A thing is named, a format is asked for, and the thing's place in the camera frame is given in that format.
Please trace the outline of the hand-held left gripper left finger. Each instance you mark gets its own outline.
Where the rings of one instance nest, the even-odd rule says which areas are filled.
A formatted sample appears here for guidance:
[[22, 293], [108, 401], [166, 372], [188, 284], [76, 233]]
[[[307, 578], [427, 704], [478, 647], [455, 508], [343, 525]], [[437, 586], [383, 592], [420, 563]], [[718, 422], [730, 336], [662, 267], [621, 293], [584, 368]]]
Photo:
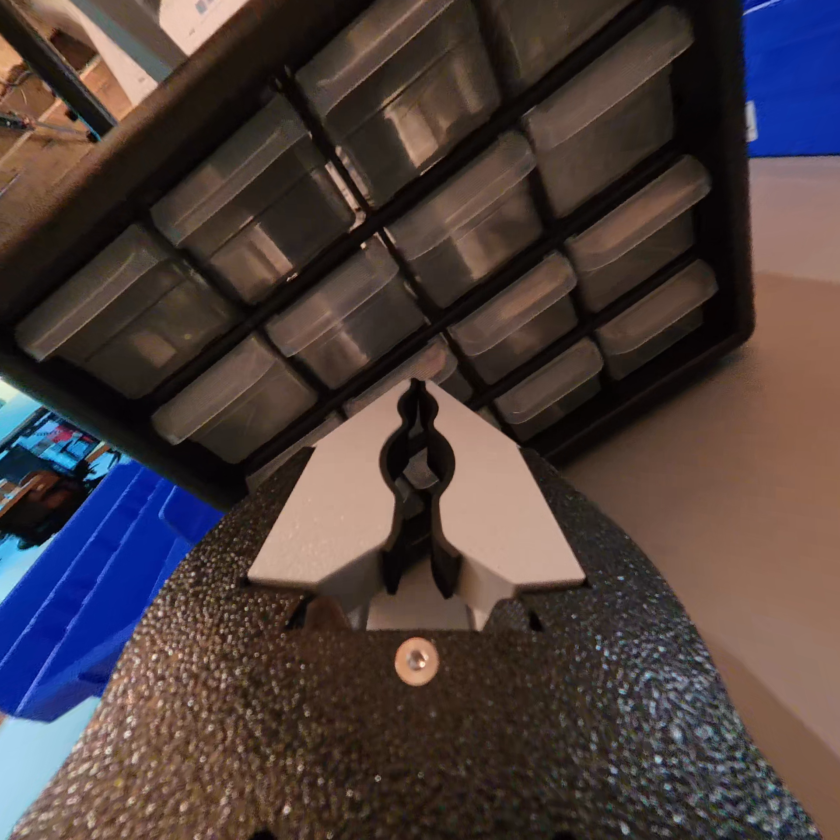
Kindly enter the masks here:
[[417, 382], [403, 381], [320, 440], [248, 581], [331, 597], [369, 626], [371, 601], [421, 558], [421, 504], [396, 486], [416, 419]]

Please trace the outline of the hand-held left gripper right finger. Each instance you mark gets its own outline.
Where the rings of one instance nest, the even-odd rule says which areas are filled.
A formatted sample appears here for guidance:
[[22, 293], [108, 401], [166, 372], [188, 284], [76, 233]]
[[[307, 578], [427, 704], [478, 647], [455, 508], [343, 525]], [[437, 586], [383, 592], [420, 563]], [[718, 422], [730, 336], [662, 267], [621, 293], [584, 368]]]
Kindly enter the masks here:
[[429, 431], [454, 456], [441, 479], [440, 530], [461, 561], [454, 593], [474, 628], [499, 602], [582, 586], [585, 573], [520, 447], [435, 383], [425, 388], [437, 409]]

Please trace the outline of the rows of clear plastic drawers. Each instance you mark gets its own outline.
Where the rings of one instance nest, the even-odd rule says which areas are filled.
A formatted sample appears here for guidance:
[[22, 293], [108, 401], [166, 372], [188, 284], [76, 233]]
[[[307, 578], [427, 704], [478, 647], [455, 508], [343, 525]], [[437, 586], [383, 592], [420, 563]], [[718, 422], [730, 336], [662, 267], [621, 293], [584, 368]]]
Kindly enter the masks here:
[[[291, 95], [269, 84], [267, 103], [175, 186], [154, 199], [152, 222], [133, 223], [14, 329], [35, 361], [68, 361], [128, 397], [147, 396], [235, 320], [237, 304], [278, 291], [341, 234], [443, 160], [489, 118], [600, 34], [631, 2], [372, 2], [303, 68], [291, 72], [322, 120], [321, 151]], [[359, 255], [306, 293], [178, 395], [153, 411], [165, 443], [198, 443], [232, 465], [313, 407], [316, 384], [347, 385], [365, 363], [424, 326], [402, 267], [447, 308], [485, 290], [490, 273], [534, 243], [542, 225], [527, 177], [547, 176], [549, 220], [570, 215], [646, 153], [671, 140], [675, 59], [694, 42], [673, 7], [527, 111], [490, 149]], [[715, 273], [693, 258], [593, 337], [527, 375], [488, 406], [468, 404], [540, 351], [570, 338], [585, 314], [605, 314], [629, 291], [697, 244], [711, 174], [693, 154], [654, 175], [618, 207], [517, 273], [485, 303], [423, 339], [374, 384], [345, 398], [311, 432], [440, 347], [444, 381], [526, 446], [552, 421], [590, 407], [608, 383], [626, 384], [678, 340], [697, 338], [702, 304], [719, 302]]]

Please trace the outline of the black drawer cabinet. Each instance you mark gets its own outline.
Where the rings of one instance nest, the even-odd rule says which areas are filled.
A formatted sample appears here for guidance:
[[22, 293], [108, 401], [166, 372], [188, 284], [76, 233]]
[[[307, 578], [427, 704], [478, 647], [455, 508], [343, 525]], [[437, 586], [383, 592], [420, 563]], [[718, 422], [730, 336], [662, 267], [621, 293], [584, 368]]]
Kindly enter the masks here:
[[[646, 279], [639, 291], [629, 291], [605, 314], [583, 315], [581, 326], [568, 339], [552, 341], [535, 361], [520, 364], [501, 378], [498, 385], [479, 385], [478, 373], [470, 372], [475, 395], [468, 404], [488, 406], [538, 364], [566, 351], [574, 340], [593, 337], [594, 330], [615, 318], [627, 306], [641, 300], [670, 279], [690, 259], [704, 259], [719, 285], [719, 302], [702, 304], [704, 324], [697, 338], [679, 339], [677, 350], [665, 350], [661, 361], [646, 362], [640, 373], [631, 373], [626, 384], [613, 384], [607, 376], [602, 394], [590, 407], [575, 408], [569, 419], [552, 421], [548, 429], [528, 446], [553, 466], [566, 466], [601, 444], [647, 410], [688, 386], [727, 353], [743, 345], [754, 330], [755, 312], [749, 223], [749, 156], [744, 116], [746, 71], [742, 45], [743, 2], [678, 1], [631, 2], [600, 34], [592, 36], [570, 57], [557, 62], [546, 76], [527, 90], [504, 94], [502, 104], [481, 125], [457, 142], [443, 160], [414, 177], [395, 196], [378, 207], [364, 201], [365, 218], [355, 232], [341, 234], [322, 255], [315, 257], [291, 280], [283, 280], [265, 302], [234, 304], [234, 324], [198, 352], [193, 360], [178, 363], [148, 395], [128, 397], [94, 374], [83, 372], [63, 360], [35, 361], [14, 337], [25, 316], [61, 291], [70, 277], [113, 244], [133, 223], [152, 222], [153, 200], [164, 197], [165, 188], [187, 175], [211, 152], [230, 139], [267, 103], [269, 84], [291, 95], [303, 109], [302, 117], [321, 151], [329, 140], [322, 120], [312, 106], [304, 104], [300, 84], [291, 72], [303, 68], [304, 60], [335, 40], [373, 6], [372, 2], [251, 2], [236, 13], [207, 45], [177, 69], [158, 91], [152, 93], [126, 120], [95, 145], [93, 152], [74, 170], [66, 185], [52, 197], [31, 204], [16, 227], [9, 227], [2, 242], [2, 374], [26, 394], [72, 423], [115, 445], [133, 459], [189, 490], [211, 506], [227, 511], [248, 494], [246, 478], [258, 468], [314, 430], [327, 414], [336, 411], [345, 398], [356, 396], [384, 374], [419, 350], [421, 341], [442, 332], [480, 304], [491, 292], [507, 288], [538, 258], [561, 245], [566, 235], [578, 234], [597, 215], [612, 211], [632, 190], [654, 175], [665, 173], [677, 162], [677, 153], [693, 154], [711, 175], [710, 201], [701, 204], [695, 224], [697, 244], [688, 255], [670, 260]], [[316, 384], [314, 368], [304, 362], [292, 367], [318, 393], [313, 407], [279, 432], [272, 433], [232, 465], [198, 443], [165, 443], [153, 430], [154, 410], [174, 399], [210, 370], [223, 356], [251, 333], [263, 329], [269, 317], [287, 310], [325, 280], [331, 270], [357, 256], [375, 235], [385, 236], [387, 224], [414, 210], [446, 179], [478, 160], [504, 130], [524, 126], [532, 110], [603, 58], [636, 29], [653, 20], [656, 13], [673, 7], [687, 17], [694, 42], [675, 58], [670, 101], [675, 134], [656, 150], [646, 153], [626, 174], [612, 179], [593, 198], [570, 215], [550, 220], [547, 176], [528, 176], [528, 194], [535, 201], [542, 232], [533, 244], [519, 250], [494, 269], [485, 290], [470, 291], [461, 302], [447, 308], [432, 303], [420, 291], [418, 274], [409, 269], [404, 251], [393, 255], [402, 267], [406, 288], [425, 319], [422, 328], [409, 332], [383, 360], [365, 363], [347, 385]]]

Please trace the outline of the blue plastic bin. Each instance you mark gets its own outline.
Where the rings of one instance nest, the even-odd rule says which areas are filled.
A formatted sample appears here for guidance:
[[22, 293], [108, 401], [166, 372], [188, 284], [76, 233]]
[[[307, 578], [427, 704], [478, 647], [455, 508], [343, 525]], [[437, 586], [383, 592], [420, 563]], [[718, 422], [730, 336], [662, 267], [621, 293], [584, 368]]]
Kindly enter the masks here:
[[1, 604], [1, 709], [52, 722], [100, 698], [143, 614], [223, 513], [114, 466]]
[[752, 158], [839, 154], [839, 2], [742, 4]]

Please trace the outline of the white box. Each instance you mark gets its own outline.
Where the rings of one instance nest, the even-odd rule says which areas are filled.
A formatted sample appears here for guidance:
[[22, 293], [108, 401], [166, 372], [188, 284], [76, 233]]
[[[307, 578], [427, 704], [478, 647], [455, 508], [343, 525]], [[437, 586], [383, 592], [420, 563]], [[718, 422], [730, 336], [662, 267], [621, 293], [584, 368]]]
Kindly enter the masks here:
[[250, 1], [160, 1], [159, 24], [191, 56]]

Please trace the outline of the black metal frame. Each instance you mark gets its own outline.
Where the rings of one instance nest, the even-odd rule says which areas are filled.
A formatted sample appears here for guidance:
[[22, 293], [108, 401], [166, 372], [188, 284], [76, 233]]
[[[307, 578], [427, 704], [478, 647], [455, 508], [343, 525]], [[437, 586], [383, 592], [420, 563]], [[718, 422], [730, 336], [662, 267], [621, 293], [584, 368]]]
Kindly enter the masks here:
[[1, 2], [1, 33], [35, 75], [84, 124], [90, 142], [101, 141], [118, 125], [58, 49], [29, 23], [13, 2]]

